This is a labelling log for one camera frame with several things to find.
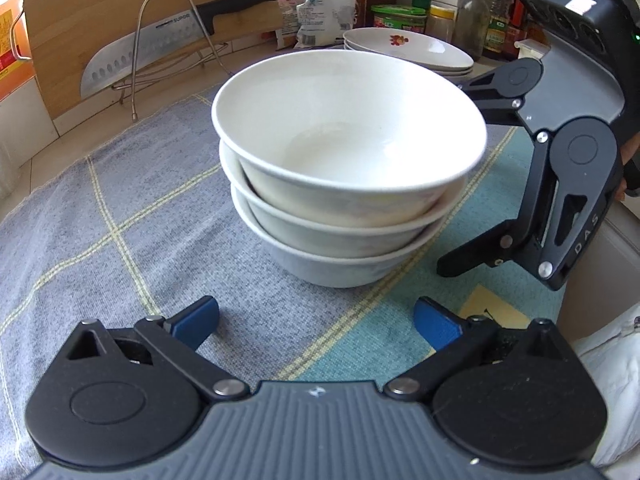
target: yellow lid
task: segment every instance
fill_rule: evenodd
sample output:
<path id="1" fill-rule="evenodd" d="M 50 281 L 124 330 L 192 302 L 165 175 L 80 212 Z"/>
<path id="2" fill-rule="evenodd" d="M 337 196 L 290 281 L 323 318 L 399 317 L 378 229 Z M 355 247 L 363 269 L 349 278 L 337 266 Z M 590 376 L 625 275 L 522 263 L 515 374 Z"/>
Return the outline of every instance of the yellow lid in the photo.
<path id="1" fill-rule="evenodd" d="M 431 15 L 437 16 L 438 18 L 444 18 L 445 20 L 453 20 L 456 17 L 456 11 L 431 4 Z"/>

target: bowl rim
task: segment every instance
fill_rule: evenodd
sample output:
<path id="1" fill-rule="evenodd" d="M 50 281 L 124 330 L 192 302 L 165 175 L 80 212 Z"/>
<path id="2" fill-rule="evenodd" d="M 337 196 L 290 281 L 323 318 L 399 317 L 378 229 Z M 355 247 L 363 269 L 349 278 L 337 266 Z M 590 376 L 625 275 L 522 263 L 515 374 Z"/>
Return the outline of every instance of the bowl rim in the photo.
<path id="1" fill-rule="evenodd" d="M 461 50 L 455 45 L 447 43 L 446 41 L 439 40 L 438 38 L 434 38 L 433 36 L 428 36 L 427 34 L 414 32 L 412 30 L 402 30 L 400 28 L 390 28 L 390 27 L 360 27 L 360 28 L 352 28 L 351 30 L 345 31 L 344 34 L 342 35 L 342 38 L 345 42 L 349 43 L 350 45 L 355 45 L 359 48 L 365 49 L 366 52 L 375 52 L 378 54 L 382 54 L 382 52 L 379 52 L 378 50 L 374 50 L 373 48 L 368 47 L 362 43 L 358 43 L 358 41 L 353 39 L 354 36 L 356 37 L 356 39 L 358 39 L 359 36 L 362 36 L 363 34 L 370 34 L 370 31 L 374 31 L 374 30 L 376 31 L 375 32 L 376 34 L 381 34 L 380 32 L 378 32 L 379 30 L 390 30 L 392 33 L 395 31 L 395 32 L 400 32 L 402 34 L 406 34 L 409 38 L 421 38 L 421 39 L 427 38 L 428 40 L 437 41 L 441 44 L 444 44 L 446 48 L 459 52 L 464 57 L 465 62 L 467 64 L 462 68 L 465 68 L 465 69 L 473 68 L 474 60 L 464 50 Z M 420 63 L 418 61 L 414 61 L 414 63 L 420 64 L 421 66 L 425 66 L 424 63 Z M 433 66 L 434 66 L 434 70 L 442 70 L 443 72 L 449 71 L 449 70 L 453 70 L 454 72 L 457 72 L 458 70 L 460 70 L 460 67 L 454 68 L 454 67 L 450 67 L 450 66 L 447 67 L 447 66 L 438 65 L 438 64 L 435 64 Z"/>
<path id="2" fill-rule="evenodd" d="M 467 100 L 469 102 L 469 104 L 472 107 L 472 113 L 473 115 L 476 116 L 476 118 L 478 119 L 478 126 L 481 124 L 482 125 L 482 132 L 484 133 L 484 138 L 482 140 L 482 149 L 478 150 L 478 153 L 476 153 L 476 156 L 474 157 L 473 161 L 471 161 L 468 164 L 467 168 L 464 168 L 463 170 L 457 171 L 455 173 L 452 173 L 450 175 L 444 176 L 442 178 L 439 179 L 435 179 L 435 180 L 431 180 L 429 182 L 422 182 L 420 184 L 409 184 L 409 185 L 405 185 L 405 186 L 368 186 L 368 185 L 363 185 L 363 184 L 347 184 L 344 182 L 335 182 L 333 180 L 327 180 L 324 178 L 318 178 L 318 177 L 314 177 L 314 176 L 308 176 L 305 175 L 303 173 L 298 173 L 296 171 L 291 171 L 291 170 L 285 170 L 284 168 L 280 168 L 279 166 L 276 166 L 275 164 L 271 164 L 270 162 L 267 162 L 265 160 L 262 160 L 261 158 L 259 158 L 258 156 L 253 155 L 252 153 L 249 153 L 247 150 L 244 150 L 243 148 L 241 148 L 240 146 L 238 146 L 230 137 L 229 135 L 226 133 L 226 131 L 224 130 L 224 128 L 222 127 L 222 125 L 220 124 L 220 122 L 218 121 L 218 115 L 216 113 L 216 110 L 218 108 L 218 105 L 220 103 L 220 96 L 224 95 L 224 91 L 225 88 L 231 84 L 233 84 L 234 80 L 242 75 L 244 72 L 246 72 L 247 70 L 251 70 L 254 67 L 260 66 L 262 64 L 265 63 L 269 63 L 271 62 L 273 59 L 283 59 L 289 56 L 375 56 L 377 59 L 384 59 L 385 62 L 389 63 L 389 64 L 402 64 L 404 66 L 410 66 L 412 67 L 411 70 L 415 70 L 415 71 L 423 71 L 424 73 L 428 73 L 428 77 L 433 77 L 433 81 L 437 82 L 438 84 L 447 84 L 447 85 L 451 85 L 453 88 L 455 88 L 455 92 L 459 92 L 464 100 Z M 248 163 L 253 164 L 256 168 L 259 168 L 261 171 L 274 176 L 278 179 L 281 180 L 285 180 L 287 182 L 290 182 L 292 184 L 295 184 L 297 186 L 303 186 L 303 187 L 309 187 L 309 188 L 320 188 L 320 189 L 325 189 L 325 190 L 340 190 L 340 191 L 346 191 L 346 192 L 357 192 L 357 193 L 362 193 L 362 194 L 383 194 L 383 193 L 406 193 L 406 192 L 413 192 L 413 191 L 422 191 L 422 190 L 426 190 L 426 189 L 431 189 L 433 187 L 438 187 L 438 186 L 443 186 L 445 184 L 449 184 L 450 182 L 453 182 L 454 180 L 456 180 L 457 178 L 467 174 L 473 167 L 475 167 L 475 165 L 482 159 L 482 156 L 484 155 L 484 152 L 486 151 L 486 145 L 487 145 L 487 130 L 486 130 L 486 122 L 484 121 L 484 117 L 482 117 L 482 114 L 480 113 L 480 110 L 478 110 L 478 107 L 476 107 L 476 105 L 473 103 L 473 101 L 460 89 L 458 88 L 457 85 L 455 85 L 454 83 L 452 83 L 451 81 L 448 81 L 446 78 L 436 74 L 435 72 L 429 70 L 428 68 L 425 68 L 423 66 L 420 66 L 418 64 L 412 63 L 411 61 L 406 61 L 404 59 L 399 59 L 397 57 L 393 57 L 393 56 L 386 56 L 385 54 L 377 54 L 375 52 L 364 52 L 361 50 L 355 50 L 352 52 L 348 52 L 347 50 L 336 50 L 336 49 L 325 49 L 325 50 L 306 50 L 306 51 L 302 51 L 302 52 L 289 52 L 287 54 L 281 54 L 279 56 L 274 56 L 274 57 L 270 57 L 267 59 L 263 59 L 262 61 L 259 61 L 255 64 L 249 65 L 248 67 L 246 67 L 245 69 L 241 70 L 240 72 L 238 72 L 237 74 L 235 74 L 234 76 L 231 76 L 218 90 L 218 92 L 216 93 L 216 96 L 213 99 L 213 102 L 211 104 L 211 121 L 213 122 L 213 127 L 216 130 L 216 132 L 218 133 L 218 135 L 220 136 L 221 139 L 223 139 L 226 143 L 226 145 L 228 147 L 230 147 L 234 152 L 236 152 L 241 158 L 244 158 L 244 160 L 246 160 Z"/>
<path id="3" fill-rule="evenodd" d="M 461 176 L 458 179 L 451 182 L 447 189 L 444 190 L 442 196 L 436 201 L 436 203 L 423 215 L 418 216 L 408 222 L 401 224 L 395 224 L 384 227 L 344 227 L 334 226 L 329 224 L 322 224 L 320 222 L 314 222 L 307 220 L 306 218 L 299 218 L 295 215 L 282 211 L 273 205 L 265 202 L 260 196 L 251 188 L 250 183 L 246 175 L 243 172 L 244 182 L 239 182 L 239 179 L 234 175 L 234 170 L 229 168 L 229 165 L 237 163 L 240 166 L 238 155 L 225 144 L 225 141 L 220 139 L 218 153 L 220 154 L 220 165 L 224 171 L 226 177 L 231 184 L 248 200 L 249 207 L 254 204 L 256 207 L 263 210 L 265 213 L 275 216 L 276 218 L 295 224 L 300 227 L 304 227 L 313 231 L 322 233 L 335 234 L 335 235 L 349 235 L 358 237 L 374 237 L 391 234 L 399 234 L 415 229 L 426 227 L 428 224 L 437 222 L 444 216 L 446 216 L 455 206 L 460 202 L 466 191 L 467 177 Z"/>
<path id="4" fill-rule="evenodd" d="M 346 50 L 347 52 L 352 52 L 352 51 L 356 51 L 356 52 L 373 52 L 374 54 L 382 54 L 383 56 L 390 56 L 390 57 L 396 57 L 396 56 L 392 56 L 391 54 L 383 54 L 382 52 L 376 52 L 375 50 L 371 50 L 370 48 L 367 48 L 365 46 L 360 46 L 359 48 L 354 48 L 353 46 L 351 46 L 351 43 L 349 41 L 347 41 L 346 39 L 344 40 L 344 43 L 342 44 L 342 47 L 344 50 Z M 432 72 L 435 72 L 438 75 L 441 75 L 443 77 L 457 77 L 457 76 L 463 76 L 463 75 L 468 75 L 470 73 L 473 72 L 474 67 L 473 65 L 469 68 L 465 68 L 464 70 L 456 70 L 456 69 L 452 69 L 452 70 L 445 70 L 445 69 L 438 69 L 438 68 L 433 68 L 431 66 L 429 66 L 426 63 L 421 63 L 419 61 L 410 61 L 413 64 L 416 64 L 418 66 L 424 67 L 427 70 L 431 70 Z"/>
<path id="5" fill-rule="evenodd" d="M 371 265 L 371 264 L 380 264 L 382 262 L 386 262 L 388 260 L 393 260 L 394 258 L 398 258 L 400 256 L 405 256 L 406 254 L 413 253 L 417 251 L 420 247 L 422 247 L 425 243 L 427 243 L 430 239 L 432 239 L 440 228 L 444 225 L 446 217 L 440 218 L 434 223 L 428 225 L 423 229 L 422 232 L 408 245 L 395 250 L 391 253 L 380 254 L 380 256 L 368 256 L 367 258 L 334 258 L 332 256 L 320 256 L 318 254 L 307 253 L 305 251 L 300 251 L 299 249 L 294 249 L 293 247 L 288 246 L 287 244 L 283 244 L 282 242 L 276 240 L 272 237 L 265 229 L 259 224 L 257 219 L 254 216 L 254 213 L 251 211 L 251 206 L 249 205 L 248 200 L 240 193 L 238 189 L 233 184 L 229 185 L 231 189 L 231 200 L 234 203 L 234 208 L 236 212 L 242 219 L 245 225 L 251 231 L 253 231 L 256 235 L 258 235 L 263 241 L 267 242 L 269 245 L 276 247 L 286 253 L 292 254 L 293 256 L 298 256 L 305 260 L 311 260 L 313 262 L 319 262 L 324 264 L 334 264 L 334 265 Z M 247 209 L 249 210 L 249 214 L 252 218 L 250 218 L 249 214 L 245 212 L 241 207 L 241 202 L 246 203 Z"/>

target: human hand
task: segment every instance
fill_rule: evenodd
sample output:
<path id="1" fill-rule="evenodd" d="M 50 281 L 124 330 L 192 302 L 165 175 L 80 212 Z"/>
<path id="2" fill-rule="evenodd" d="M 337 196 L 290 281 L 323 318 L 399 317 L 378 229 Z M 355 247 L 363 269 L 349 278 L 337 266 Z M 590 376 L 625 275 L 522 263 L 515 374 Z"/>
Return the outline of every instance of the human hand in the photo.
<path id="1" fill-rule="evenodd" d="M 622 156 L 622 165 L 628 163 L 631 158 L 640 150 L 640 132 L 636 133 L 631 139 L 629 139 L 622 148 L 620 148 L 620 155 Z M 626 180 L 623 178 L 620 183 L 620 187 L 616 191 L 616 199 L 622 202 L 625 199 Z"/>

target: stacked bowls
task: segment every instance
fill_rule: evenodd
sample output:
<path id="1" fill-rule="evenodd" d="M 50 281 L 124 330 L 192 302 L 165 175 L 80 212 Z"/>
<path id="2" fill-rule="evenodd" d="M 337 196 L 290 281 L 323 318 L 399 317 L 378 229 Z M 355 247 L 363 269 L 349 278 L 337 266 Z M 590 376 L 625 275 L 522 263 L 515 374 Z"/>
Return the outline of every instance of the stacked bowls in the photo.
<path id="1" fill-rule="evenodd" d="M 404 59 L 456 84 L 468 79 L 474 67 L 471 56 L 457 47 L 409 30 L 354 28 L 344 33 L 344 49 Z"/>
<path id="2" fill-rule="evenodd" d="M 254 64 L 212 120 L 242 220 L 284 269 L 332 287 L 374 282 L 427 243 L 486 144 L 455 85 L 369 52 Z"/>

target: blue gripper pad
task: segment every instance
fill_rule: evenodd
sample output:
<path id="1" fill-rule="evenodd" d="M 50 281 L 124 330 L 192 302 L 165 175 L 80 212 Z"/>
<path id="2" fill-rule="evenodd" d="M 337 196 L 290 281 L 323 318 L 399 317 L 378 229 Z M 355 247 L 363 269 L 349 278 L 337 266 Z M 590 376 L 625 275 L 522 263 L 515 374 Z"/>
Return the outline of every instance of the blue gripper pad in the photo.
<path id="1" fill-rule="evenodd" d="M 459 323 L 447 317 L 423 298 L 420 298 L 414 306 L 414 326 L 436 352 L 462 335 L 462 327 Z"/>
<path id="2" fill-rule="evenodd" d="M 220 310 L 218 302 L 204 296 L 164 322 L 165 329 L 193 351 L 218 327 Z"/>

